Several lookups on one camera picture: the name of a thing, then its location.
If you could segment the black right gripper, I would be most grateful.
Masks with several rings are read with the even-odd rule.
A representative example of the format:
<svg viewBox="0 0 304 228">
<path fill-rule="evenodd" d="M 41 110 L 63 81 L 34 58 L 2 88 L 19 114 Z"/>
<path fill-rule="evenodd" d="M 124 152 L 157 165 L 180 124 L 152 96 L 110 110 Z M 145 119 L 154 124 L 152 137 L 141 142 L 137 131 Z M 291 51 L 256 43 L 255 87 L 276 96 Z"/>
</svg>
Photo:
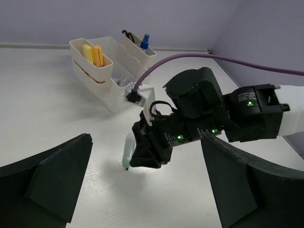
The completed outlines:
<svg viewBox="0 0 304 228">
<path fill-rule="evenodd" d="M 170 114 L 149 126 L 141 115 L 132 132 L 136 146 L 130 166 L 159 169 L 170 161 L 173 147 L 199 141 L 206 134 L 220 134 L 221 124 L 211 114 L 195 119 Z"/>
</svg>

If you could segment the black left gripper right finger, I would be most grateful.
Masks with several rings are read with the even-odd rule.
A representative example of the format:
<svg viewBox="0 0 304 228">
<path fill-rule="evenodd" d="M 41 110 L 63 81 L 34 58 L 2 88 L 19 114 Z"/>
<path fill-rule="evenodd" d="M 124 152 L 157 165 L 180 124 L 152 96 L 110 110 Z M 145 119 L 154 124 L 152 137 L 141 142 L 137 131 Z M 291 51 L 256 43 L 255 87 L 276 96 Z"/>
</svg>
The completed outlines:
<svg viewBox="0 0 304 228">
<path fill-rule="evenodd" d="M 201 139 L 219 218 L 224 228 L 302 228 L 304 173 L 215 137 Z"/>
</svg>

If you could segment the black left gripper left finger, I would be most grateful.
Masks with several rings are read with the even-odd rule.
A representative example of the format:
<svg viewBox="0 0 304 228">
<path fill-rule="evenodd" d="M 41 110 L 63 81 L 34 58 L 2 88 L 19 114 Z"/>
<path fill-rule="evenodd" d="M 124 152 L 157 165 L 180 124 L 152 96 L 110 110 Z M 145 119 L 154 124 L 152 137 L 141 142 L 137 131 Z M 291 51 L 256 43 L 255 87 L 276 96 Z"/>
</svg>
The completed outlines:
<svg viewBox="0 0 304 228">
<path fill-rule="evenodd" d="M 83 133 L 0 169 L 2 228 L 64 228 L 71 223 L 93 147 Z"/>
</svg>

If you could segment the green highlighter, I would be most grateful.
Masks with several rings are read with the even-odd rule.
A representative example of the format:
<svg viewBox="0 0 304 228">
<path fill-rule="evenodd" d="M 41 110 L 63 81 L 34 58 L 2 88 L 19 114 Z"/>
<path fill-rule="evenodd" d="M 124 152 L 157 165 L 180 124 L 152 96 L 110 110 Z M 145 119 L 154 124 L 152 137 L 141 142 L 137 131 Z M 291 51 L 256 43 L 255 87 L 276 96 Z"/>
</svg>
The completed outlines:
<svg viewBox="0 0 304 228">
<path fill-rule="evenodd" d="M 126 171 L 129 170 L 130 168 L 130 161 L 134 153 L 135 146 L 136 146 L 136 140 L 134 134 L 132 132 L 129 132 L 125 139 L 123 159 L 122 159 L 122 165 Z"/>
</svg>

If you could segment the clear blue spray bottle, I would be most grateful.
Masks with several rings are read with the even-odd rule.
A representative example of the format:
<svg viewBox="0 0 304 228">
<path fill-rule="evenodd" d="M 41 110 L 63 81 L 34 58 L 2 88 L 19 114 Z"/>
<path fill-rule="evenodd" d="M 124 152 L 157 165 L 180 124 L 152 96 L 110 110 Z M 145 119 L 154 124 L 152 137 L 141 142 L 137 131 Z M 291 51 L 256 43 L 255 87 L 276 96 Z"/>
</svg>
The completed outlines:
<svg viewBox="0 0 304 228">
<path fill-rule="evenodd" d="M 141 43 L 140 43 L 140 49 L 142 51 L 146 51 L 149 47 L 149 38 L 150 38 L 150 35 L 149 34 L 145 34 Z"/>
</svg>

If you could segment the orange highlighter cap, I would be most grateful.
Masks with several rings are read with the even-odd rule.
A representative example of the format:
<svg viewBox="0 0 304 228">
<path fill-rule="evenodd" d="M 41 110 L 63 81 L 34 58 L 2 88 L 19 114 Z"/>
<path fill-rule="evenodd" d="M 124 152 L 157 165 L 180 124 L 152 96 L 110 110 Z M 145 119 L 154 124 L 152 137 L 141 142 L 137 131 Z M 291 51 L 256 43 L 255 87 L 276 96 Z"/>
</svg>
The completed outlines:
<svg viewBox="0 0 304 228">
<path fill-rule="evenodd" d="M 94 57 L 94 65 L 96 67 L 103 67 L 104 66 L 104 56 L 103 56 L 103 49 L 100 45 L 94 45 L 92 47 L 93 50 L 93 57 Z"/>
</svg>

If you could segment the yellow highlighter cap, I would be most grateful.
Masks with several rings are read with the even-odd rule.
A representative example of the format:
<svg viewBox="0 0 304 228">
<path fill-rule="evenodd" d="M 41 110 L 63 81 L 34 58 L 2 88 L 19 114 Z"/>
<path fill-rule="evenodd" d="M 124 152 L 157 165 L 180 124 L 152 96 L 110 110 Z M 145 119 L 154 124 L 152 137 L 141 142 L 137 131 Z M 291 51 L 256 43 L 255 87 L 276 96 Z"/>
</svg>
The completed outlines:
<svg viewBox="0 0 304 228">
<path fill-rule="evenodd" d="M 91 62 L 92 64 L 94 64 L 94 54 L 93 54 L 93 48 L 88 45 L 88 44 L 83 44 L 82 45 L 82 51 L 83 51 L 83 55 L 84 57 Z"/>
</svg>

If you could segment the black handled scissors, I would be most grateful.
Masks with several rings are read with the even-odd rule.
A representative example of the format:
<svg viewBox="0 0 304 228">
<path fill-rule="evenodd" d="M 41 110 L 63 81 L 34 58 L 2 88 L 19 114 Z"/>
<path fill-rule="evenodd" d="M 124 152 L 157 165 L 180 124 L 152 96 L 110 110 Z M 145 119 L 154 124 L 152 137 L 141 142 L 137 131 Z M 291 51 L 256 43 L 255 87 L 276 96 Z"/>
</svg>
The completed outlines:
<svg viewBox="0 0 304 228">
<path fill-rule="evenodd" d="M 136 44 L 134 36 L 131 32 L 127 31 L 127 30 L 122 30 L 122 33 L 129 39 L 131 40 L 134 44 Z"/>
</svg>

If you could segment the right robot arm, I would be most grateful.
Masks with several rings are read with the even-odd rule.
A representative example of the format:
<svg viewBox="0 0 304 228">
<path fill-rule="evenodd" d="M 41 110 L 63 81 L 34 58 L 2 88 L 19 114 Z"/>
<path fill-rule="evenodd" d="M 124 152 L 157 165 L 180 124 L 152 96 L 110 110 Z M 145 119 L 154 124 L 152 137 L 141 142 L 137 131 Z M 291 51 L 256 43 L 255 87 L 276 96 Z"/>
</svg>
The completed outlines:
<svg viewBox="0 0 304 228">
<path fill-rule="evenodd" d="M 158 169 L 176 146 L 225 133 L 229 142 L 274 139 L 304 130 L 304 89 L 293 85 L 251 85 L 222 94 L 210 68 L 190 69 L 174 76 L 165 90 L 171 114 L 152 102 L 152 120 L 140 114 L 133 125 L 136 147 L 131 167 Z"/>
</svg>

